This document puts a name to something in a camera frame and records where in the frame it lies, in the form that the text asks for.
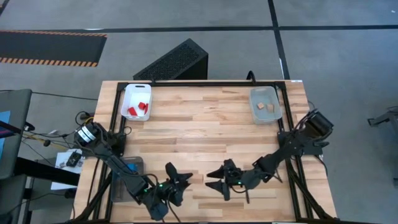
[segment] wooden table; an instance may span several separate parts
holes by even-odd
[[[117,81],[103,82],[94,121],[109,127]],[[309,110],[302,82],[286,81],[294,123]],[[124,157],[141,156],[146,173],[166,179],[165,164],[172,162],[181,173],[192,172],[191,186],[185,191],[181,207],[174,207],[182,222],[270,222],[294,221],[292,199],[285,163],[278,168],[283,183],[275,178],[249,191],[250,204],[244,194],[231,191],[231,200],[204,185],[217,181],[206,174],[217,170],[225,159],[233,159],[243,169],[252,169],[260,156],[279,148],[277,123],[255,125],[249,107],[252,87],[154,87],[150,119],[127,121],[132,128],[127,136]],[[118,115],[116,127],[119,127]],[[303,168],[309,191],[332,216],[336,215],[324,167],[313,156],[303,156]],[[87,159],[75,198],[76,214],[86,207],[96,159]],[[98,188],[101,163],[95,177],[93,193]],[[302,216],[302,194],[297,189]],[[101,204],[104,217],[106,196]],[[166,222],[176,222],[171,212]],[[144,205],[135,202],[114,203],[111,222],[152,222]]]

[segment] black mesh box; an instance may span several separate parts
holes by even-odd
[[[134,80],[207,80],[208,53],[188,39],[133,76]]]

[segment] red block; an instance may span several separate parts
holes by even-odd
[[[140,109],[145,109],[145,107],[146,107],[146,104],[145,103],[143,103],[143,102],[140,102],[139,104],[138,104],[138,108],[140,108]]]
[[[147,111],[148,111],[148,103],[145,105],[145,111],[144,111],[144,114],[147,114]]]
[[[129,111],[129,113],[130,113],[131,115],[137,116],[137,112],[135,111],[135,109],[134,109],[133,107],[130,107],[130,108],[128,109],[128,111]]]

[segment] white plastic bin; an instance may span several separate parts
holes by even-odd
[[[282,117],[278,97],[275,88],[272,86],[265,86],[253,88],[250,91],[250,107],[253,115],[254,123],[256,124],[269,124]],[[269,112],[266,107],[259,109],[258,103],[274,105],[274,112]]]
[[[140,102],[148,103],[148,111],[144,114],[144,110],[138,108]],[[133,107],[137,116],[129,113],[128,109]],[[121,114],[130,121],[147,121],[152,108],[152,90],[147,84],[128,84],[124,92],[124,99],[121,108]]]

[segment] black floor mat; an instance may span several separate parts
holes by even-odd
[[[106,34],[0,30],[0,62],[96,67]]]

